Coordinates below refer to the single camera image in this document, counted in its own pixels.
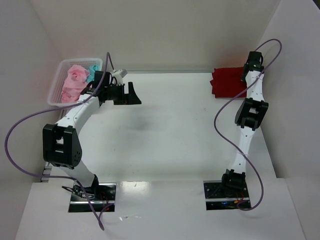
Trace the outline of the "dark red t shirt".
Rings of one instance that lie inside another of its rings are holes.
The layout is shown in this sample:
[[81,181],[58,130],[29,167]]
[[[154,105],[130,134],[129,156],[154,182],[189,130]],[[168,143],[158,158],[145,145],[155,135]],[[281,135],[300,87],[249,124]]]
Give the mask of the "dark red t shirt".
[[241,80],[243,67],[215,68],[210,81],[211,93],[216,99],[232,99],[247,88]]

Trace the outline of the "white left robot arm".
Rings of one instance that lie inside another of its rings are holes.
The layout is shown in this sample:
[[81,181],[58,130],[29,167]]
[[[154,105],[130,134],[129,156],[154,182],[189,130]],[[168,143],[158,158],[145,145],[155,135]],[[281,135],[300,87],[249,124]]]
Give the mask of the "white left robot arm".
[[43,158],[74,179],[74,186],[67,191],[90,200],[98,199],[106,188],[99,185],[98,177],[82,161],[82,147],[78,134],[103,103],[114,105],[140,105],[132,82],[123,83],[125,69],[112,72],[96,71],[94,80],[81,92],[76,107],[55,124],[46,124],[42,130]]

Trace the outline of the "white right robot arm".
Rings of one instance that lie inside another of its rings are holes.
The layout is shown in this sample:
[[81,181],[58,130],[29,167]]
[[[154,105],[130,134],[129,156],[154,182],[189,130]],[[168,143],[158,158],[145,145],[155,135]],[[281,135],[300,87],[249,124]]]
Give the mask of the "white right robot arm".
[[241,80],[249,89],[235,116],[235,124],[239,127],[240,135],[235,160],[222,176],[221,192],[226,197],[239,197],[246,186],[246,157],[249,155],[251,141],[262,123],[269,104],[263,97],[264,74],[263,56],[261,52],[251,51],[244,64]]

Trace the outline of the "teal t shirt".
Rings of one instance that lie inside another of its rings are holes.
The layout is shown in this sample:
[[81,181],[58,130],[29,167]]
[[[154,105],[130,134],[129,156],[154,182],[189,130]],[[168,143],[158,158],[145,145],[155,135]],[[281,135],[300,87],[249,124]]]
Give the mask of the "teal t shirt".
[[87,82],[87,83],[90,83],[90,82],[94,81],[94,79],[95,79],[95,72],[96,72],[96,71],[100,71],[100,70],[101,70],[101,68],[100,68],[99,65],[91,65],[91,66],[89,67],[89,69],[88,69],[89,75],[88,75],[87,78],[86,78],[86,82]]

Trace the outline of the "pink t shirt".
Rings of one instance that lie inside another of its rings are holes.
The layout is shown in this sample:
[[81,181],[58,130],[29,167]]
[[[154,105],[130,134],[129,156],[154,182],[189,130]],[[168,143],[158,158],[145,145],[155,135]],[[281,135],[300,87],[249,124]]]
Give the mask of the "pink t shirt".
[[61,102],[71,104],[78,101],[81,92],[86,88],[86,80],[90,72],[84,67],[74,64],[68,71],[61,91]]

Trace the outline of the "white plastic laundry basket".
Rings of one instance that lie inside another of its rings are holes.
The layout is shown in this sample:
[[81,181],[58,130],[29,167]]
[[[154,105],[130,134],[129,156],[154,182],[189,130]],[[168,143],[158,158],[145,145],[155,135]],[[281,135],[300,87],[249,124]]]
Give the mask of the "white plastic laundry basket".
[[62,107],[68,105],[67,103],[62,103],[62,88],[65,79],[68,76],[68,70],[73,65],[79,65],[86,70],[89,70],[90,66],[97,65],[98,71],[101,71],[103,60],[101,58],[72,58],[61,61],[53,78],[47,97],[47,103],[50,106]]

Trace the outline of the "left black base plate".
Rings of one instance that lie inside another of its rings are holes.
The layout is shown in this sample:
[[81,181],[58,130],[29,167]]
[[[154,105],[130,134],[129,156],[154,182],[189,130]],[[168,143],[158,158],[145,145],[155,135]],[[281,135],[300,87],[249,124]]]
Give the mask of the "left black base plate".
[[[92,211],[80,187],[74,184],[73,187],[62,186],[62,188],[71,193],[69,213],[88,213]],[[114,212],[116,190],[117,185],[115,183],[100,183],[98,193],[88,192],[87,194],[94,210],[100,212],[104,207],[110,205],[106,212]]]

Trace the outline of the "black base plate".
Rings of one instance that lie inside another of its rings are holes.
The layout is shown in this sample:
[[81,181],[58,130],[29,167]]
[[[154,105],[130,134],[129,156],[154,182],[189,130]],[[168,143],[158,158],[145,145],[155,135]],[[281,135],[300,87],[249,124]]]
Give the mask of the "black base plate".
[[[73,187],[62,186],[62,188],[71,193],[69,213],[88,213],[92,211],[80,187],[74,184]],[[94,210],[100,212],[104,207],[110,205],[106,212],[114,212],[116,190],[117,185],[115,183],[100,183],[98,193],[88,192],[87,194]]]
[[238,205],[243,209],[252,207],[246,185],[242,190],[224,189],[221,181],[204,181],[203,188],[207,211],[235,210]]

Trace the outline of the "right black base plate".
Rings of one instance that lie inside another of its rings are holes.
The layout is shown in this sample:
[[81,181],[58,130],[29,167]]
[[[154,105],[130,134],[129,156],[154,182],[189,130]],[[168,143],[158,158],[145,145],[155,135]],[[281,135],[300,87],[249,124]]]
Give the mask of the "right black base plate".
[[246,185],[242,190],[224,189],[221,181],[204,181],[203,188],[207,211],[235,210],[238,205],[243,209],[252,207]]

